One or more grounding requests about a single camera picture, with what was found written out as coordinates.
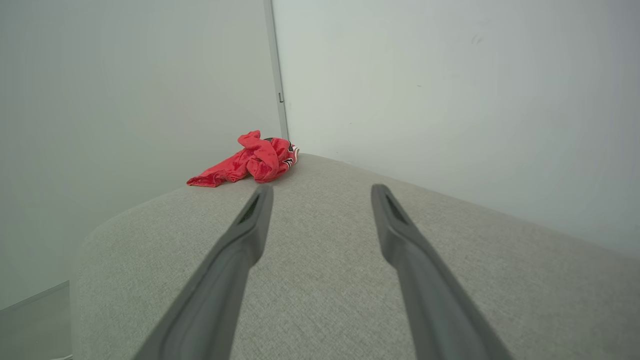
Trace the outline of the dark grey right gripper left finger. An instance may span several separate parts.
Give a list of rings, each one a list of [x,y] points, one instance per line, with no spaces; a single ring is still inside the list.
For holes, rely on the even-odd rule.
[[[274,204],[258,186],[135,354],[137,360],[228,360],[250,269],[261,259]]]

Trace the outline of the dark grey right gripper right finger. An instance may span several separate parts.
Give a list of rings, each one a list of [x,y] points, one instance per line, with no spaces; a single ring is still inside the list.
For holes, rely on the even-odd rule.
[[[374,184],[371,203],[382,256],[397,272],[416,358],[512,359],[393,192],[384,184]]]

